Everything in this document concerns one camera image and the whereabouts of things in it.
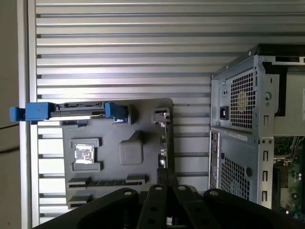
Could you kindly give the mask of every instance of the power supply fan grille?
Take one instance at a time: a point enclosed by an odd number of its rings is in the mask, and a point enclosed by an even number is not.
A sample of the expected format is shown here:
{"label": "power supply fan grille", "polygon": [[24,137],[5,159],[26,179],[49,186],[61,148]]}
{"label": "power supply fan grille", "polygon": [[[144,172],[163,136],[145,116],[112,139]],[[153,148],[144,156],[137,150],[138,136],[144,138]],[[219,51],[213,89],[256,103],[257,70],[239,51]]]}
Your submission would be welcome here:
{"label": "power supply fan grille", "polygon": [[225,157],[221,169],[221,189],[249,200],[250,182],[244,176],[244,167]]}
{"label": "power supply fan grille", "polygon": [[253,73],[234,79],[231,83],[230,125],[252,129],[255,92]]}

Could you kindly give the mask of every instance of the power supply unit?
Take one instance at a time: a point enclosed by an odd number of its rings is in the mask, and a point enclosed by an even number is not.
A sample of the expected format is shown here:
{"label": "power supply unit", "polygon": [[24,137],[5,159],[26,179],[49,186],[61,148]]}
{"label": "power supply unit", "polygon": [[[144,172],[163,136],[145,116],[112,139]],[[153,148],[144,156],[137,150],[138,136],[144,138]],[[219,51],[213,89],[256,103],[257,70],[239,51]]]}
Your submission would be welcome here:
{"label": "power supply unit", "polygon": [[305,217],[305,45],[257,45],[211,79],[210,188]]}

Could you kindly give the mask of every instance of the blue drive rail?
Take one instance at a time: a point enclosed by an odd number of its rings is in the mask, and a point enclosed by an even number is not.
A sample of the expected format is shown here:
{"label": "blue drive rail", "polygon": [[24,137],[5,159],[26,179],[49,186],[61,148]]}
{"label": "blue drive rail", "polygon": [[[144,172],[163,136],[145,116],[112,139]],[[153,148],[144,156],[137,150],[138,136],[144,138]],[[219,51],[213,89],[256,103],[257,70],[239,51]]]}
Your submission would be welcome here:
{"label": "blue drive rail", "polygon": [[79,120],[90,118],[112,118],[115,122],[128,122],[128,109],[116,103],[84,102],[84,103],[27,103],[25,108],[11,107],[12,122],[28,121],[36,124],[45,120]]}

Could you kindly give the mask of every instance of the blue plastic tab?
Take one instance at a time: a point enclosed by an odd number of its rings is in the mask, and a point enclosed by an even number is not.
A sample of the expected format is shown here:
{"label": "blue plastic tab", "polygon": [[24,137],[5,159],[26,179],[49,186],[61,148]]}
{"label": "blue plastic tab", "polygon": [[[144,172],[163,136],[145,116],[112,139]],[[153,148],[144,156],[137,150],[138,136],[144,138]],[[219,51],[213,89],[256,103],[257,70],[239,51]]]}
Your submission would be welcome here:
{"label": "blue plastic tab", "polygon": [[19,107],[10,108],[10,121],[19,122],[25,120],[25,109]]}
{"label": "blue plastic tab", "polygon": [[25,121],[43,121],[51,117],[55,104],[52,103],[27,103],[25,106]]}
{"label": "blue plastic tab", "polygon": [[115,103],[104,103],[105,117],[114,118],[116,120],[122,119],[124,122],[128,120],[128,111],[126,107],[118,106]]}

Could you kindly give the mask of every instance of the cable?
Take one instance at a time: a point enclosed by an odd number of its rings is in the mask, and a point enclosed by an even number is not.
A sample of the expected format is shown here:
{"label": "cable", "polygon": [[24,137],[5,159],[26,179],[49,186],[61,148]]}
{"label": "cable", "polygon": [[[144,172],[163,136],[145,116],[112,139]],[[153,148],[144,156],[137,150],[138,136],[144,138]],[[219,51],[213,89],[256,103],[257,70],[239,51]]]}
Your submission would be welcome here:
{"label": "cable", "polygon": [[14,151],[19,150],[19,148],[20,148],[19,146],[15,146],[15,147],[12,147],[12,148],[9,148],[9,149],[1,150],[1,151],[0,151],[0,155],[1,155],[1,154],[12,153],[12,152],[14,152]]}
{"label": "cable", "polygon": [[[15,126],[18,126],[18,125],[19,125],[19,124],[3,126],[3,127],[0,127],[0,130],[12,128],[12,127],[15,127]],[[1,150],[1,151],[0,151],[0,155],[1,155],[1,154],[7,154],[7,153],[14,152],[14,151],[16,151],[16,150],[19,150],[19,148],[20,148],[19,146],[14,146],[14,147],[9,148],[9,149]]]}
{"label": "cable", "polygon": [[14,125],[7,125],[7,126],[3,126],[3,127],[0,127],[0,130],[4,130],[4,129],[8,129],[8,128],[12,128],[14,126],[18,126],[19,124],[14,124]]}

